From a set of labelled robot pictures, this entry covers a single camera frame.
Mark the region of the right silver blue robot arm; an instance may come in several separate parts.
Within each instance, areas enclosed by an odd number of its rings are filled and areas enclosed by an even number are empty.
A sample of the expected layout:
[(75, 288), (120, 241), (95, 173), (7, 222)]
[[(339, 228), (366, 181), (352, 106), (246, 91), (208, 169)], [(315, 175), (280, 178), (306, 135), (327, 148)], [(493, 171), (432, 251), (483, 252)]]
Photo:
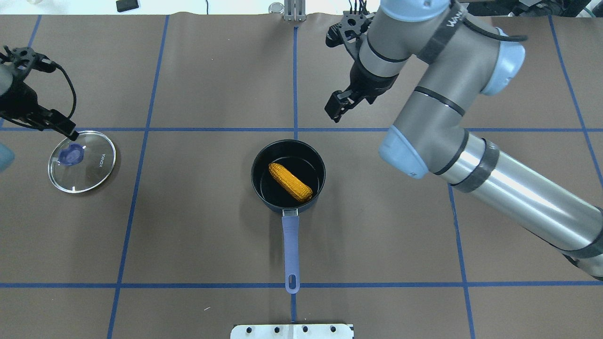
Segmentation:
[(427, 68), (390, 125), (380, 157), (411, 178), (429, 172), (519, 223), (573, 266), (602, 279), (602, 209), (582, 200), (462, 126), (481, 95), (517, 75), (525, 36), (508, 36), (457, 0), (382, 0), (374, 13), (345, 12), (326, 45), (353, 59), (350, 83), (325, 112), (334, 122), (392, 88), (411, 57)]

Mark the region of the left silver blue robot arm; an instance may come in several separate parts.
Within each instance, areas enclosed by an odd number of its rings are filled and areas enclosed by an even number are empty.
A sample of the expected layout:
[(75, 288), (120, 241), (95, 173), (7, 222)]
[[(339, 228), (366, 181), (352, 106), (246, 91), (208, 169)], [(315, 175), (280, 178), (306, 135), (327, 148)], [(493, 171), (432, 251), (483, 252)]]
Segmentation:
[(1, 105), (0, 114), (2, 120), (25, 129), (36, 129), (44, 131), (52, 129), (70, 141), (76, 141), (79, 133), (76, 125), (71, 120), (77, 105), (77, 94), (73, 82), (62, 66), (51, 62), (54, 69), (58, 69), (65, 77), (73, 95), (73, 106), (68, 115), (64, 115), (56, 109), (47, 109), (38, 103), (38, 95), (35, 90), (25, 83), (19, 76), (24, 75), (26, 69), (13, 67), (6, 64), (1, 65)]

